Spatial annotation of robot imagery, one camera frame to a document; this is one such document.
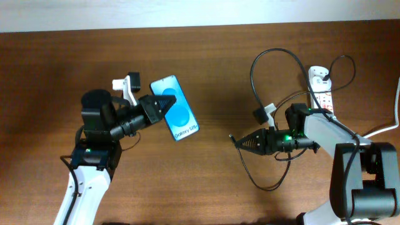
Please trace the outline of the blue Galaxy S25+ smartphone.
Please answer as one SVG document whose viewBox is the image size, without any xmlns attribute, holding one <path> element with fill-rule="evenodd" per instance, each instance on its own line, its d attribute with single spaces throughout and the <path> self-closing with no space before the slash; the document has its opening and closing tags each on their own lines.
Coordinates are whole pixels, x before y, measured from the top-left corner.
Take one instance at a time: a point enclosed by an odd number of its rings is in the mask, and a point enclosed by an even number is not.
<svg viewBox="0 0 400 225">
<path fill-rule="evenodd" d="M 175 75 L 153 81 L 150 89 L 155 95 L 174 95 L 176 97 L 176 102 L 164 118 L 175 141 L 183 140 L 199 131 L 197 119 Z"/>
</svg>

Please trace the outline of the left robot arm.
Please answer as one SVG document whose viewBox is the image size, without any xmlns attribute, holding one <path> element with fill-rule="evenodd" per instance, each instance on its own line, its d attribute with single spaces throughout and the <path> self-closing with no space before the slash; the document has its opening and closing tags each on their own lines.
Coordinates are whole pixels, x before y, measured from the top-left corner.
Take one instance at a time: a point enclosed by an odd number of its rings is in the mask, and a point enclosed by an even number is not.
<svg viewBox="0 0 400 225">
<path fill-rule="evenodd" d="M 123 153 L 121 139 L 162 121 L 175 102 L 173 95 L 145 95 L 132 106 L 104 89 L 83 95 L 84 124 L 72 153 L 60 157 L 69 180 L 55 224 L 93 224 Z"/>
</svg>

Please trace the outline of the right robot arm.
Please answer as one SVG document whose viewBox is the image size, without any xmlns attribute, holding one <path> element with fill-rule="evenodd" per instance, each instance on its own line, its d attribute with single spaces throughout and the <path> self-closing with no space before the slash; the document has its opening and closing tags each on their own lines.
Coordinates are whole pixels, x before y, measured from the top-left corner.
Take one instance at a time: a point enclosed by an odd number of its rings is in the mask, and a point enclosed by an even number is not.
<svg viewBox="0 0 400 225">
<path fill-rule="evenodd" d="M 304 103 L 285 111 L 288 129 L 262 128 L 234 140 L 237 149 L 260 156 L 323 148 L 332 158 L 329 201 L 303 212 L 297 224 L 377 224 L 399 215 L 396 148 L 352 132 L 327 109 Z"/>
</svg>

